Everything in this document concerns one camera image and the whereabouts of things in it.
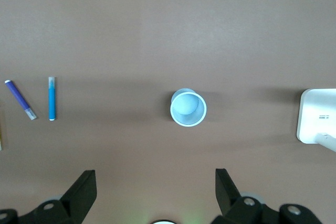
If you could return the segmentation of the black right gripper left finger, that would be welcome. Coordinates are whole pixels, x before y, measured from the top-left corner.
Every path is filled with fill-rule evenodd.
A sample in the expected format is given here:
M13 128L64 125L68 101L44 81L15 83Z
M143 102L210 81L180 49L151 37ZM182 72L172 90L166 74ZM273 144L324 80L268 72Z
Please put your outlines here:
M96 172L86 170L60 199L48 200L22 216L15 209L2 209L1 223L82 223L96 197Z

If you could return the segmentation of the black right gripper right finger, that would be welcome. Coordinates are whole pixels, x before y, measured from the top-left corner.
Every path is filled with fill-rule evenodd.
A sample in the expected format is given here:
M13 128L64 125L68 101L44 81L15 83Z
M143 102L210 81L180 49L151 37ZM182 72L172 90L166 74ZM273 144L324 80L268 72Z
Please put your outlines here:
M222 214L212 223L321 223L302 205L284 204L275 211L252 196L242 196L224 168L215 172L215 194Z

